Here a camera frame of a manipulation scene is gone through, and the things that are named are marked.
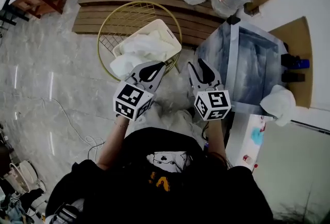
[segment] gray storage box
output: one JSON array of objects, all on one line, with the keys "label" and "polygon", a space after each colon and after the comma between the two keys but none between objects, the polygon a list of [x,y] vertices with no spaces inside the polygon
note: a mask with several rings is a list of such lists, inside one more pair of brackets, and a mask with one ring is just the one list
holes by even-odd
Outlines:
[{"label": "gray storage box", "polygon": [[198,48],[199,58],[211,63],[229,91],[235,112],[267,115],[259,105],[281,82],[281,40],[260,28],[231,17]]}]

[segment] person's left arm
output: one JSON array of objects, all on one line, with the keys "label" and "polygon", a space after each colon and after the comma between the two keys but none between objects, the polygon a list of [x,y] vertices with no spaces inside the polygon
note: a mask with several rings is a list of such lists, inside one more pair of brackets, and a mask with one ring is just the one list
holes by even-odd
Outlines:
[{"label": "person's left arm", "polygon": [[115,126],[105,142],[97,162],[97,166],[102,170],[108,170],[116,160],[125,138],[128,123],[129,119],[123,116],[117,117]]}]

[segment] white pants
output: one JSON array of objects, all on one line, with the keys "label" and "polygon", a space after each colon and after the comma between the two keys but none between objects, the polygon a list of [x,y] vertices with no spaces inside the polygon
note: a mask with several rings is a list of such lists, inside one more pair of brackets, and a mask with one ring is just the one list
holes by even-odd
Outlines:
[{"label": "white pants", "polygon": [[204,148],[205,140],[202,138],[202,129],[192,123],[192,117],[186,110],[161,115],[161,106],[153,103],[151,108],[135,122],[129,123],[126,136],[148,127],[165,129],[193,137]]}]

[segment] white cable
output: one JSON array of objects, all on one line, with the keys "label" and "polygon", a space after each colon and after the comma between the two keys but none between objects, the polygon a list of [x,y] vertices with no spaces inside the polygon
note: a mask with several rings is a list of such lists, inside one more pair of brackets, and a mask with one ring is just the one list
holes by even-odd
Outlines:
[{"label": "white cable", "polygon": [[[23,96],[21,96],[21,95],[19,95],[19,94],[8,93],[8,92],[5,92],[5,91],[0,91],[0,92],[6,93],[6,94],[10,94],[10,95],[12,95],[12,96],[19,96],[19,97],[21,97],[21,98],[27,98],[27,99],[29,99],[29,100],[34,100],[34,99],[42,100],[42,101],[43,101],[43,108],[44,108],[44,109],[46,108],[45,100],[55,101],[55,102],[61,107],[63,113],[65,114],[65,116],[66,116],[67,119],[68,119],[68,122],[69,122],[70,126],[74,129],[74,131],[77,133],[77,135],[79,136],[79,138],[80,138],[84,143],[86,143],[87,145],[89,145],[91,148],[95,149],[94,162],[96,162],[97,151],[100,150],[100,149],[102,148],[103,144],[104,144],[103,139],[100,138],[100,137],[94,139],[94,138],[93,138],[92,136],[90,136],[90,135],[86,136],[85,139],[83,139],[83,138],[80,136],[80,134],[78,133],[78,131],[76,130],[76,128],[74,128],[74,126],[72,125],[72,123],[71,123],[71,121],[70,121],[70,119],[69,119],[67,113],[65,112],[65,110],[64,110],[64,108],[63,108],[63,106],[62,106],[61,103],[59,103],[57,100],[55,100],[55,99],[53,99],[53,98],[51,98],[51,99],[44,99],[44,98],[30,98],[30,97],[23,97]],[[99,144],[99,145],[98,145],[97,142],[96,142],[96,140],[98,140],[98,139],[101,140],[101,144]]]}]

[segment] round basket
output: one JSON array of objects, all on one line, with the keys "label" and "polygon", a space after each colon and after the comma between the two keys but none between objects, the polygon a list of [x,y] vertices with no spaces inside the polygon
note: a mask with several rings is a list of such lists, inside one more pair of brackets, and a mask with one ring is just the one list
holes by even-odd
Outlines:
[{"label": "round basket", "polygon": [[[103,69],[113,79],[120,81],[104,63],[106,61],[109,65],[115,59],[113,48],[155,19],[165,19],[165,23],[176,33],[178,41],[182,44],[182,33],[177,19],[168,9],[157,3],[140,1],[127,3],[113,10],[104,20],[97,36],[97,55]],[[165,74],[176,66],[179,55],[180,52],[165,62]]]}]

